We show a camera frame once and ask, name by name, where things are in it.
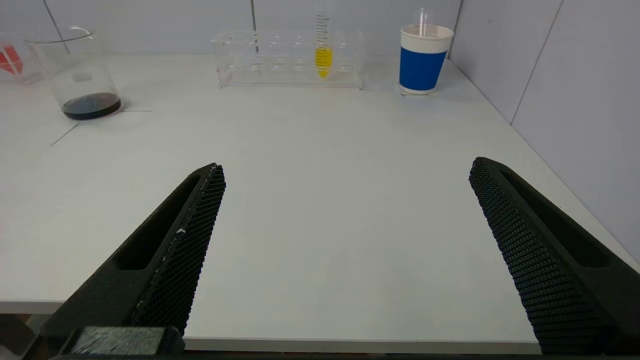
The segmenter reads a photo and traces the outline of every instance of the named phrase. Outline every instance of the blue and white cup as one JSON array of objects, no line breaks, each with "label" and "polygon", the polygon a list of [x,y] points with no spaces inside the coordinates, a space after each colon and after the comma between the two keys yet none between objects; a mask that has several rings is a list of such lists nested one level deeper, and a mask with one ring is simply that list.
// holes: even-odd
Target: blue and white cup
[{"label": "blue and white cup", "polygon": [[402,28],[400,44],[400,89],[412,95],[432,93],[453,39],[453,30],[428,25],[421,31],[418,25]]}]

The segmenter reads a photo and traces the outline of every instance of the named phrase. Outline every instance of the textured gripper pad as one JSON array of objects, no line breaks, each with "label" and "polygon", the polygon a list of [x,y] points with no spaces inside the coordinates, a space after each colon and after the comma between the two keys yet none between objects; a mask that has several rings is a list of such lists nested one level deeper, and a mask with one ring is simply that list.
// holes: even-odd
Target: textured gripper pad
[{"label": "textured gripper pad", "polygon": [[469,176],[544,354],[640,354],[640,275],[503,164]]},{"label": "textured gripper pad", "polygon": [[87,326],[175,327],[184,334],[224,190],[215,163],[187,176],[42,326],[50,350]]},{"label": "textured gripper pad", "polygon": [[212,167],[136,308],[132,325],[174,326],[184,334],[225,187],[222,167]]}]

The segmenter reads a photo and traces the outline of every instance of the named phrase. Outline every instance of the table surface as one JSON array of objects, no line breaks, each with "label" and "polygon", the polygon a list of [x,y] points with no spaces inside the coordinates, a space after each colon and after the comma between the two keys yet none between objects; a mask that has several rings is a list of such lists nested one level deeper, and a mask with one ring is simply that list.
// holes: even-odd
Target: table surface
[{"label": "table surface", "polygon": [[450,62],[438,91],[224,88],[210,56],[113,56],[125,110],[0,86],[0,313],[51,313],[194,169],[223,165],[187,347],[537,353],[468,173],[505,163],[621,248]]}]

